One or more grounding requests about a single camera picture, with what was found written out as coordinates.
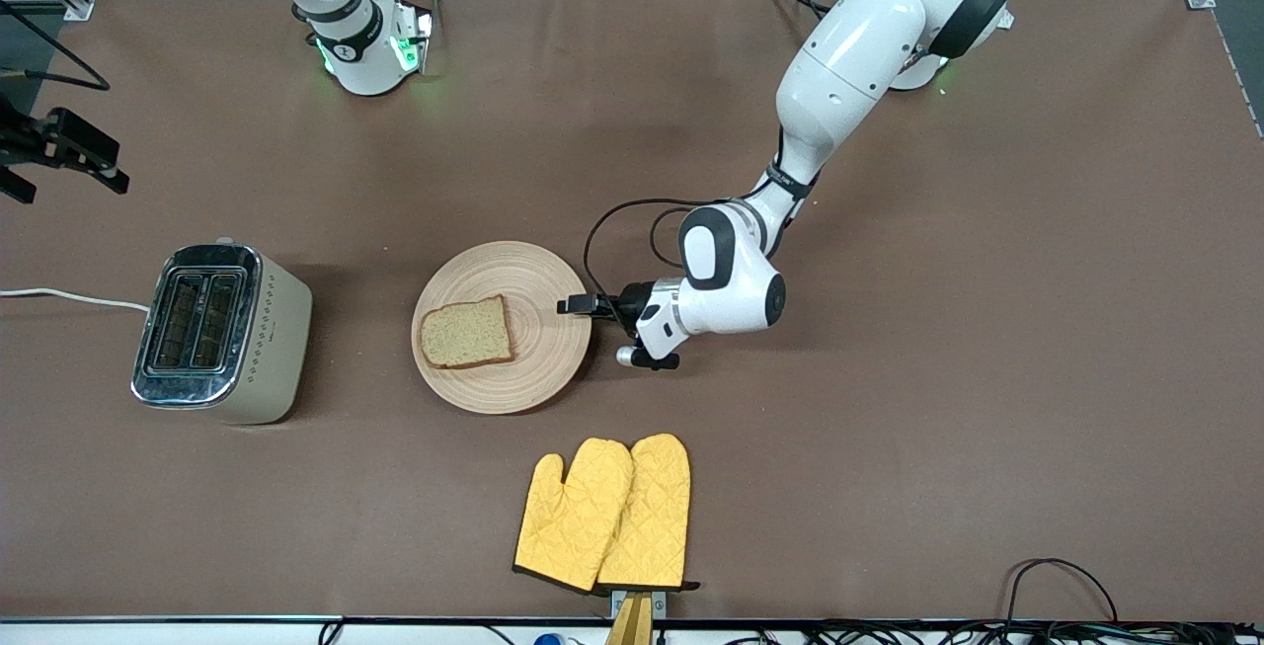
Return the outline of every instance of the brown tabletop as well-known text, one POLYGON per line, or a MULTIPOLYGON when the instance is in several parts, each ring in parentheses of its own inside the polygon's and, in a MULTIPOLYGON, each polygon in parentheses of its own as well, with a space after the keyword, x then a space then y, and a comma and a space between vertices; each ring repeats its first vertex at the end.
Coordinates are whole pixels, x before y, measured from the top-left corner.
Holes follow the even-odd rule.
MULTIPOLYGON (((1014 0, 828 164, 774 330, 651 374, 603 326, 554 403, 480 417, 413 366, 431 273, 501 239, 576 263, 611 205, 748 190, 809 18, 445 6, 446 75, 380 99, 326 77, 283 0, 102 0, 66 29, 114 91, 46 86, 37 113, 118 137, 133 186, 25 171, 3 285, 147 302, 173 250, 230 235, 315 316, 292 417, 230 429, 130 396, 139 314, 0 302, 0 613, 604 612, 511 573, 531 468, 671 431, 704 584, 678 616, 995 616, 1012 564, 1058 555, 1125 618, 1259 617, 1264 147, 1212 15, 1014 0)), ((652 212, 599 236, 608 286, 665 274, 652 212)), ((1102 615, 1024 583, 1020 615, 1102 615)))

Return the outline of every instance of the bread slice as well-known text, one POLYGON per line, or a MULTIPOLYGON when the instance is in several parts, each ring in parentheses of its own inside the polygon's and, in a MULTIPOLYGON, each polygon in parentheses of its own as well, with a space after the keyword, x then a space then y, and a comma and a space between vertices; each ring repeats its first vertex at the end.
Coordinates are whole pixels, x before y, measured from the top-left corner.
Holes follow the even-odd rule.
POLYGON ((474 368, 513 360, 504 296, 445 305, 421 317, 421 353, 435 368, 474 368))

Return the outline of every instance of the toaster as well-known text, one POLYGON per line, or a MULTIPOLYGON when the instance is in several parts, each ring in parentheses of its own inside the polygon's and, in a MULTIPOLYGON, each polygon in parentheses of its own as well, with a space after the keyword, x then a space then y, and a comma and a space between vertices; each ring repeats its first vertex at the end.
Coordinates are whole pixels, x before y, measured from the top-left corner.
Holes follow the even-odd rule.
POLYGON ((137 353, 145 406, 230 425, 281 420, 295 402, 312 295, 257 249, 221 239, 167 261, 137 353))

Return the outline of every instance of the quilted fabric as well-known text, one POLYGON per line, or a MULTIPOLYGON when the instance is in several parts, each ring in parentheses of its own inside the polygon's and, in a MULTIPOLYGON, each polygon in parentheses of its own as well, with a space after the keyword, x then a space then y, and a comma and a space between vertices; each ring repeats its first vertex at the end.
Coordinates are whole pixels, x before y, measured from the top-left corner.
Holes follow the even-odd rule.
POLYGON ((586 439, 562 479, 561 455, 536 464, 522 515, 516 570, 592 591, 632 486, 622 443, 586 439))
POLYGON ((689 455, 675 435, 632 448, 632 489, 597 580, 608 586, 679 588, 689 529, 689 455))

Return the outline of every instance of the bread crust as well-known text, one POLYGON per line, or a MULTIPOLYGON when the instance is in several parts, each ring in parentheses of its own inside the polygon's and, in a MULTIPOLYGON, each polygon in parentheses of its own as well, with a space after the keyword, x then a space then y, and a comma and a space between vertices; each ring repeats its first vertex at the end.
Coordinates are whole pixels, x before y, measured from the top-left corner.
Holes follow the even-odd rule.
POLYGON ((441 369, 441 371, 460 371, 460 369, 466 369, 466 368, 478 368, 480 366, 507 364, 507 363, 517 360, 517 358, 518 358, 518 355, 513 352, 513 334, 509 333, 509 302, 507 302, 504 300, 504 295, 492 295, 490 297, 483 297, 482 300, 478 300, 478 301, 474 301, 474 302, 451 302, 451 304, 444 305, 444 306, 441 306, 441 307, 439 307, 436 310, 430 310, 428 312, 425 312, 425 315, 422 315, 421 324, 417 325, 417 334, 418 334, 418 336, 417 336, 417 344, 420 344, 420 347, 421 347, 421 358, 423 358, 426 360, 426 364, 430 366, 431 368, 437 368, 437 369, 441 369), (430 359, 430 354, 426 353, 426 343, 422 341, 421 336, 420 336, 420 334, 426 330, 426 320, 430 317, 430 315, 439 314, 439 312, 441 312, 444 310, 449 310, 451 307, 463 307, 463 306, 468 306, 468 305, 482 305, 483 302, 487 302, 488 300, 497 300, 497 298, 501 300, 501 314, 503 316, 502 321, 504 321, 504 334, 506 334, 506 336, 509 338, 509 357, 508 358, 497 357, 497 358, 487 359, 487 360, 482 360, 482 362, 470 362, 468 364, 437 364, 437 363, 435 363, 435 362, 432 362, 430 359))

